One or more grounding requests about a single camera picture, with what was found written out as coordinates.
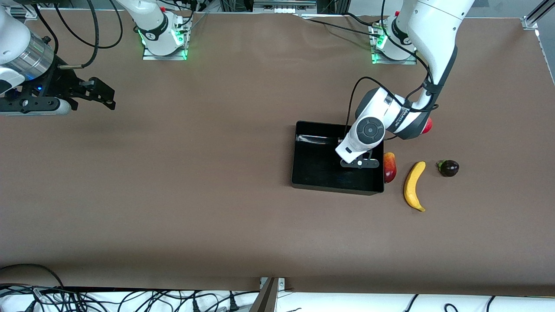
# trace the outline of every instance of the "table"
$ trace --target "table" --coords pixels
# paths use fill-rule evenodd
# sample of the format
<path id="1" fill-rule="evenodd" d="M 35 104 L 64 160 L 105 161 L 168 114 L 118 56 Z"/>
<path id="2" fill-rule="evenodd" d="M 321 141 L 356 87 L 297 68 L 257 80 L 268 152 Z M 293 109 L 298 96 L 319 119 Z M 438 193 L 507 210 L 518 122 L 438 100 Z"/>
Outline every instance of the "table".
<path id="1" fill-rule="evenodd" d="M 89 12 L 64 15 L 92 41 Z M 44 16 L 59 55 L 86 61 L 92 49 Z M 109 44 L 117 20 L 98 16 Z M 407 94 L 421 66 L 372 64 L 367 36 L 289 14 L 210 14 L 187 61 L 142 61 L 122 17 L 120 45 L 78 71 L 115 89 L 115 111 L 83 101 L 65 117 L 1 119 L 0 264 L 41 263 L 80 286 L 256 289 L 274 275 L 299 291 L 555 290 L 555 88 L 518 19 L 465 20 L 434 128 L 388 141 L 398 177 L 365 197 L 291 187 L 295 123 L 343 123 L 358 78 Z M 460 163 L 456 177 L 440 177 L 441 159 Z M 421 160 L 425 213 L 402 195 Z M 51 283 L 36 273 L 3 281 Z"/>

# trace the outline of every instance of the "metal mounting plate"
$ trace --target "metal mounting plate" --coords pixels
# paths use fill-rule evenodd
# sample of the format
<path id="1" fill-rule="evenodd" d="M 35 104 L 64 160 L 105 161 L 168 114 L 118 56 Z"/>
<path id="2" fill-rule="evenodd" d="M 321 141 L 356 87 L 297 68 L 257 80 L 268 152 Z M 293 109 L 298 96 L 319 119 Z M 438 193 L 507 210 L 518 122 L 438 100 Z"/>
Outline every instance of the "metal mounting plate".
<path id="1" fill-rule="evenodd" d="M 532 25 L 528 25 L 528 23 L 526 22 L 526 16 L 521 17 L 521 23 L 522 23 L 522 29 L 524 29 L 525 31 L 532 31 L 532 30 L 538 28 L 537 23 L 533 23 Z"/>
<path id="2" fill-rule="evenodd" d="M 260 278 L 260 289 L 264 287 L 268 278 Z M 277 279 L 277 290 L 284 291 L 285 290 L 285 278 L 278 278 Z"/>
<path id="3" fill-rule="evenodd" d="M 193 24 L 193 19 L 191 19 L 187 24 L 183 25 L 178 30 L 185 31 L 185 33 L 178 35 L 177 38 L 183 39 L 183 45 L 177 48 L 173 53 L 166 56 L 158 56 L 152 54 L 146 47 L 143 50 L 143 60 L 148 61 L 184 61 L 187 60 L 187 54 L 189 53 L 189 41 L 191 39 L 191 25 Z"/>
<path id="4" fill-rule="evenodd" d="M 397 65 L 416 65 L 416 58 L 414 56 L 409 56 L 407 59 L 402 61 L 397 61 L 394 59 L 390 59 L 378 49 L 378 46 L 385 44 L 387 37 L 384 35 L 384 32 L 381 28 L 379 23 L 373 23 L 372 26 L 368 26 L 368 32 L 371 34 L 378 34 L 382 36 L 382 38 L 376 38 L 374 36 L 370 37 L 370 49 L 372 51 L 372 64 L 397 64 Z"/>

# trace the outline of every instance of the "black plastic bin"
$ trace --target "black plastic bin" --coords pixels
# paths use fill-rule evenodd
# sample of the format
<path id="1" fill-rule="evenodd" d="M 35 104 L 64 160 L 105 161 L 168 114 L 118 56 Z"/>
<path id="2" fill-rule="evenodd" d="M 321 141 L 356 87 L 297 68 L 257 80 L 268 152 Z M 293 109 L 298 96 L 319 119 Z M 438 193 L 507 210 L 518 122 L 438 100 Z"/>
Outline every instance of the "black plastic bin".
<path id="1" fill-rule="evenodd" d="M 345 125 L 298 121 L 291 182 L 294 188 L 360 195 L 384 191 L 384 143 L 371 151 L 377 168 L 344 168 L 335 152 Z"/>

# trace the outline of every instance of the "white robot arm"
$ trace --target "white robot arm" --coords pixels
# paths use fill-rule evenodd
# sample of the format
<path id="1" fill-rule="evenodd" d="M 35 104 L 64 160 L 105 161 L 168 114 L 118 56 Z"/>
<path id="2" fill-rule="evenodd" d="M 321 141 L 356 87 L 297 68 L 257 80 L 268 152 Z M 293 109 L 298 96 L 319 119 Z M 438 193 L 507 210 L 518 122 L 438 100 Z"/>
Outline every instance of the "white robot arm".
<path id="1" fill-rule="evenodd" d="M 162 11 L 156 1 L 116 0 L 131 15 L 145 46 L 152 54 L 166 56 L 184 44 L 183 17 Z"/>
<path id="2" fill-rule="evenodd" d="M 158 56 L 184 44 L 183 17 L 161 9 L 156 1 L 116 0 L 137 24 L 143 43 Z M 64 115 L 76 110 L 73 98 L 115 108 L 114 90 L 98 78 L 79 79 L 48 45 L 0 6 L 0 114 Z"/>
<path id="3" fill-rule="evenodd" d="M 401 139 L 416 138 L 422 133 L 455 62 L 458 28 L 473 3 L 474 0 L 404 1 L 398 17 L 388 23 L 395 25 L 389 29 L 397 29 L 395 34 L 389 33 L 389 39 L 404 43 L 402 46 L 405 47 L 413 44 L 428 61 L 431 76 L 422 83 L 424 90 L 414 103 L 383 88 L 369 91 L 356 110 L 351 130 L 335 149 L 345 162 L 351 163 L 380 144 L 385 130 Z M 387 46 L 386 43 L 384 49 L 389 51 L 384 51 L 388 57 L 395 55 L 402 59 L 403 53 L 408 57 L 408 53 L 393 44 Z"/>

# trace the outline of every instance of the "yellow banana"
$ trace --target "yellow banana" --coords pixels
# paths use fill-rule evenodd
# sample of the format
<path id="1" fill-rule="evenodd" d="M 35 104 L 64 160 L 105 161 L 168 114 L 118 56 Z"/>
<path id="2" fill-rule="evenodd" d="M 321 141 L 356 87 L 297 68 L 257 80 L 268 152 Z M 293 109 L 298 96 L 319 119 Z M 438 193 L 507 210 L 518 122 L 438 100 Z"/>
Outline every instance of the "yellow banana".
<path id="1" fill-rule="evenodd" d="M 421 212 L 425 212 L 426 209 L 422 207 L 418 196 L 416 196 L 416 182 L 418 182 L 418 178 L 425 168 L 426 162 L 417 162 L 408 173 L 405 181 L 405 200 L 411 207 Z"/>

